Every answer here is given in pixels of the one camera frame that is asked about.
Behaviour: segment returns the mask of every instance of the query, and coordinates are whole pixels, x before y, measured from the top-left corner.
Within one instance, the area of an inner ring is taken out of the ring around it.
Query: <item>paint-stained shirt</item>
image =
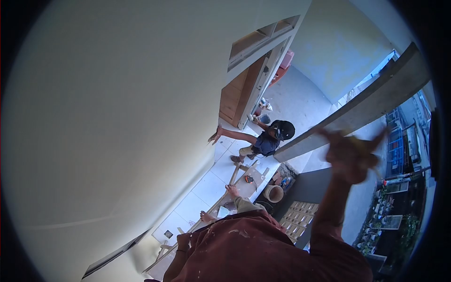
[[[312,228],[310,253],[296,248],[266,211],[227,216],[195,231],[180,281],[372,281],[366,259],[340,228]]]

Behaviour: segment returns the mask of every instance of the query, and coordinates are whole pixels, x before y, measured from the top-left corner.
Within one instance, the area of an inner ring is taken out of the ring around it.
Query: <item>man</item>
[[[248,141],[251,145],[241,148],[239,150],[239,156],[230,157],[234,162],[243,162],[246,155],[253,159],[253,157],[258,154],[262,154],[264,156],[274,154],[282,140],[289,140],[293,138],[295,134],[295,127],[289,121],[275,120],[268,126],[257,120],[257,118],[254,118],[253,123],[257,124],[264,130],[258,137],[242,132],[226,130],[219,125],[216,133],[208,141],[211,142],[214,140],[214,145],[223,135],[233,139]]]
[[[362,141],[318,129],[330,142],[326,160],[332,178],[312,222],[310,253],[296,248],[274,218],[242,202],[236,187],[228,186],[238,208],[247,211],[178,235],[178,250],[163,281],[372,281],[369,264],[343,241],[341,228],[350,188],[376,166],[371,152],[385,132]]]

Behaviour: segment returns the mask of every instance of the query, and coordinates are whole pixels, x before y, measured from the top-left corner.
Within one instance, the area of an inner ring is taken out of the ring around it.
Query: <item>blue shirt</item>
[[[252,152],[254,154],[270,156],[272,155],[271,152],[275,151],[280,143],[280,140],[275,139],[274,137],[270,136],[268,132],[263,131],[262,134],[257,137],[257,141],[252,146]]]

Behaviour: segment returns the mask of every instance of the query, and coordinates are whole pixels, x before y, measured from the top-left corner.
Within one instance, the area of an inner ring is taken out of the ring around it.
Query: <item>doorway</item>
[[[260,57],[221,90],[219,117],[234,127],[238,127],[254,84],[261,75],[265,57]]]
[[[255,111],[262,93],[270,83],[270,74],[275,72],[283,58],[283,50],[290,38],[282,41],[242,71],[221,91],[219,117],[238,129],[248,121],[247,114]]]

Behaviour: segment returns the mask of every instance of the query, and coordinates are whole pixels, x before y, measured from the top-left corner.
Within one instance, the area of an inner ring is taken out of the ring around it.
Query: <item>bare foot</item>
[[[218,125],[218,127],[216,128],[216,133],[213,134],[209,139],[208,142],[210,143],[211,141],[213,141],[213,144],[216,144],[216,142],[218,142],[218,139],[222,136],[222,125]]]
[[[200,220],[202,220],[205,223],[209,223],[211,220],[218,220],[212,215],[209,215],[205,211],[200,211]]]
[[[226,185],[225,189],[229,192],[233,199],[239,197],[239,192],[235,185]]]

